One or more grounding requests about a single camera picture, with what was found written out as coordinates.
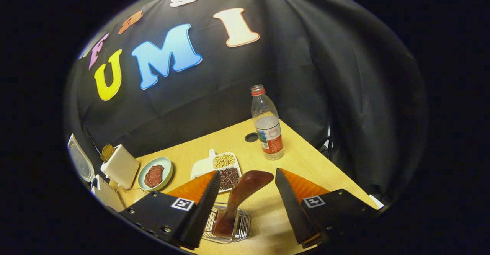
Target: metal rack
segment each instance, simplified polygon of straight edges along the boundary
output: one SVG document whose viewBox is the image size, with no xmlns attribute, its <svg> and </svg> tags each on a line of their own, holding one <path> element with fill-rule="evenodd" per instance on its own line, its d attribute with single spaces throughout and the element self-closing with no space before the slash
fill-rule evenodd
<svg viewBox="0 0 490 255">
<path fill-rule="evenodd" d="M 213 222 L 217 216 L 219 209 L 226 209 L 226 203 L 216 202 L 209 214 L 208 222 L 203 232 L 203 239 L 212 241 L 219 244 L 228 244 L 245 240 L 250 237 L 250 214 L 246 211 L 237 209 L 235 218 L 235 227 L 233 227 L 233 234 L 231 238 L 217 237 L 213 235 Z"/>
</svg>

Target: brown spoon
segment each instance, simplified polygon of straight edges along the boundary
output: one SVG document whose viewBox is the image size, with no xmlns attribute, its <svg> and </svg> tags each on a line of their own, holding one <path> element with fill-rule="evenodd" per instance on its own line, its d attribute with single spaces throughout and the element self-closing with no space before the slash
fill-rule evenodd
<svg viewBox="0 0 490 255">
<path fill-rule="evenodd" d="M 231 238 L 238 206 L 253 193 L 268 185 L 273 179 L 273 174 L 264 171 L 248 171 L 242 175 L 231 189 L 226 209 L 218 210 L 213 222 L 213 235 Z"/>
</svg>

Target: orange letter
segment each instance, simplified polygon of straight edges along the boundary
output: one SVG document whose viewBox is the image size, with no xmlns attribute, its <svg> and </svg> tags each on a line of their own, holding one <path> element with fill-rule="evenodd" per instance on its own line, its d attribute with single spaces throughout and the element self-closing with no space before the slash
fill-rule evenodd
<svg viewBox="0 0 490 255">
<path fill-rule="evenodd" d="M 143 16 L 142 15 L 142 10 L 134 13 L 132 16 L 130 16 L 124 23 L 122 23 L 121 29 L 119 30 L 119 35 L 126 31 L 127 28 L 129 28 L 131 25 L 135 24 L 137 21 L 140 20 L 140 18 Z"/>
</svg>

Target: black bean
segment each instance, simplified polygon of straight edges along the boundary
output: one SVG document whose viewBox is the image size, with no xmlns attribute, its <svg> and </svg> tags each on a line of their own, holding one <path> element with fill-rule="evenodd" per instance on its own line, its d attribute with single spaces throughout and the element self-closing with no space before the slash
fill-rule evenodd
<svg viewBox="0 0 490 255">
<path fill-rule="evenodd" d="M 219 176 L 221 179 L 221 185 L 219 186 L 219 190 L 226 190 L 235 185 L 240 177 L 238 176 L 237 168 L 228 168 L 219 171 Z"/>
</svg>

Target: wooden table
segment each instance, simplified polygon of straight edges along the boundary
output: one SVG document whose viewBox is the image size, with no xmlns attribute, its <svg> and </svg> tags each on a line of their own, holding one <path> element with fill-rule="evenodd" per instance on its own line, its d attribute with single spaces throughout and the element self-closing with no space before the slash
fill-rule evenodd
<svg viewBox="0 0 490 255">
<path fill-rule="evenodd" d="M 162 193 L 166 193 L 188 182 L 193 164 L 208 157 L 209 149 L 214 149 L 216 154 L 222 152 L 234 153 L 240 164 L 242 174 L 250 170 L 261 170 L 275 175 L 276 168 L 283 168 L 330 191 L 340 188 L 346 189 L 357 198 L 378 209 L 372 199 L 346 174 L 289 126 L 282 121 L 280 122 L 284 156 L 278 160 L 266 159 L 259 141 L 252 143 L 245 141 L 245 135 L 255 132 L 251 119 L 189 142 L 139 157 L 136 160 L 140 163 L 141 170 L 141 166 L 145 166 L 156 157 L 165 156 L 170 159 L 174 167 L 173 177 L 161 189 Z M 114 189 L 117 188 L 114 182 L 110 184 Z M 135 180 L 133 187 L 139 187 L 137 180 Z M 228 195 L 229 191 L 218 194 L 216 201 L 225 203 Z M 199 248 L 192 252 L 203 255 L 267 255 L 296 254 L 307 250 L 296 243 L 279 190 L 274 181 L 250 196 L 240 205 L 240 208 L 252 216 L 250 227 L 252 236 L 250 238 L 231 244 L 218 244 L 201 240 Z"/>
</svg>

